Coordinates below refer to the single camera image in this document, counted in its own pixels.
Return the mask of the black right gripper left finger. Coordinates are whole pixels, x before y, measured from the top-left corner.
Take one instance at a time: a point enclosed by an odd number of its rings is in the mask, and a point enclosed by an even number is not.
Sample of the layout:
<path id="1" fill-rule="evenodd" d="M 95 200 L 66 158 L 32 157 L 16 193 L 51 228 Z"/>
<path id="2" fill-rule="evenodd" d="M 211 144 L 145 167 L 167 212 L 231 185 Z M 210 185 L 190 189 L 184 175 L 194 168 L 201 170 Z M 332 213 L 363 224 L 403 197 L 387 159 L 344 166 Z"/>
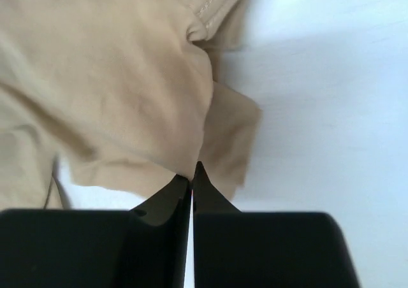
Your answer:
<path id="1" fill-rule="evenodd" d="M 128 211 L 3 211 L 1 286 L 182 287 L 190 203 L 176 176 Z"/>

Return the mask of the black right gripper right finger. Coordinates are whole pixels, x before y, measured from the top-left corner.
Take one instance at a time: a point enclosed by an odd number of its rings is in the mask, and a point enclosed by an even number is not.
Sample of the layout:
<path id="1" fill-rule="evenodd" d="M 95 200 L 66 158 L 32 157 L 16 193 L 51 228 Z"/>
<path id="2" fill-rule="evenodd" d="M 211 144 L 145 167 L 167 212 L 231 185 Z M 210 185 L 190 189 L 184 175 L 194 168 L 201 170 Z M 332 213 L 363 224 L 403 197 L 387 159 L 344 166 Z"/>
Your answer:
<path id="1" fill-rule="evenodd" d="M 323 212 L 243 212 L 211 183 L 193 178 L 196 287 L 358 287 L 348 247 Z"/>

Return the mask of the beige t shirt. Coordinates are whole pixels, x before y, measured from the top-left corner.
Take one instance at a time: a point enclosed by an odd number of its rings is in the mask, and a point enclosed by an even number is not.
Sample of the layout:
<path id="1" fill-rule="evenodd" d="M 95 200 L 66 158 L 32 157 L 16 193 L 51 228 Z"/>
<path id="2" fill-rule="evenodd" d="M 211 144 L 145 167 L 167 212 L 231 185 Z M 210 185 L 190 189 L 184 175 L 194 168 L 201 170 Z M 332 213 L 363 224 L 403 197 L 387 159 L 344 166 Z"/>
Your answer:
<path id="1" fill-rule="evenodd" d="M 218 80 L 248 0 L 1 0 L 1 208 L 77 185 L 151 196 L 202 162 L 232 198 L 261 111 Z"/>

